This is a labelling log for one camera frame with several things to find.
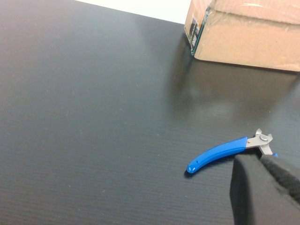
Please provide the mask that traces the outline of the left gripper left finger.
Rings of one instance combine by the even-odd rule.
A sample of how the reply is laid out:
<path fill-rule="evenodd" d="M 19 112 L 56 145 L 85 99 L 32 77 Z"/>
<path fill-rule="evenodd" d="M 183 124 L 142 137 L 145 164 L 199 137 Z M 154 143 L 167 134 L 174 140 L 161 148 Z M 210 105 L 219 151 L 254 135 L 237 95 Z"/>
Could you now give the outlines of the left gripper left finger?
<path fill-rule="evenodd" d="M 236 225 L 298 225 L 300 204 L 254 155 L 234 158 L 230 200 Z"/>

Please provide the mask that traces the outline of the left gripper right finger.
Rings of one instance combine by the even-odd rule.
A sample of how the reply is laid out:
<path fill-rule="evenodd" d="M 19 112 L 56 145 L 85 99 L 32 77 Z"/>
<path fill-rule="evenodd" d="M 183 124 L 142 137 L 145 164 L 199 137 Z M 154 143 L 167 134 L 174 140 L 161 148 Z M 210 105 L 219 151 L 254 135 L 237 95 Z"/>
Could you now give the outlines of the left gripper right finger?
<path fill-rule="evenodd" d="M 300 203 L 300 169 L 276 156 L 263 155 L 263 166 L 297 204 Z"/>

